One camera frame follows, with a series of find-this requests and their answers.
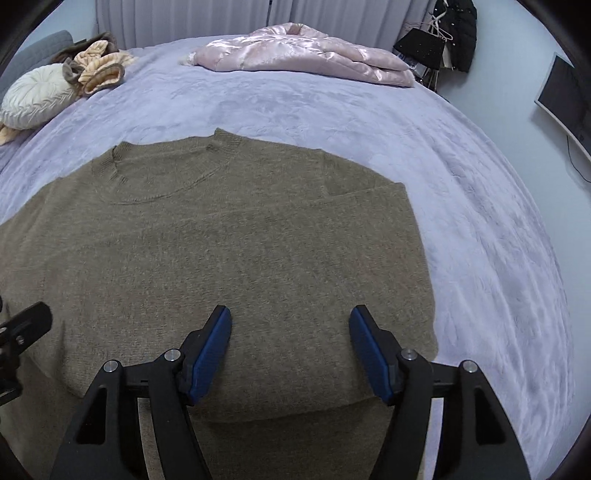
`black screen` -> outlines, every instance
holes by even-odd
[[[558,56],[538,101],[560,120],[591,155],[589,90],[575,69]]]

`white round pillow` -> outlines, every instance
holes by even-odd
[[[0,122],[26,130],[51,120],[77,97],[77,89],[64,79],[61,63],[38,67],[14,82],[0,109]]]

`black jacket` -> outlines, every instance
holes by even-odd
[[[447,9],[439,21],[439,27],[453,36],[448,42],[452,55],[452,65],[460,72],[467,72],[472,65],[476,49],[476,7],[472,0],[437,0],[433,15],[439,16]]]

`white wall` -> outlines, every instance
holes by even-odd
[[[49,34],[67,30],[74,42],[90,38],[96,31],[95,0],[64,0],[50,15],[27,37],[19,50],[35,43]]]
[[[468,74],[442,73],[439,93],[495,142],[523,179],[554,245],[569,302],[576,392],[565,425],[539,478],[548,477],[591,413],[591,189],[570,165],[564,131],[537,105],[554,38],[517,0],[473,0],[478,43]],[[591,164],[571,141],[575,165]]]

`fuzzy bedspread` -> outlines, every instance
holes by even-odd
[[[437,360],[457,365],[471,358],[482,367],[535,477],[568,415],[572,341],[550,240],[509,162],[478,127],[422,86],[178,64],[212,40],[132,50],[139,60],[125,83],[0,147],[0,223],[45,184],[123,140],[207,136],[216,127],[321,148],[403,182],[433,284]],[[432,421],[427,472],[438,424]]]

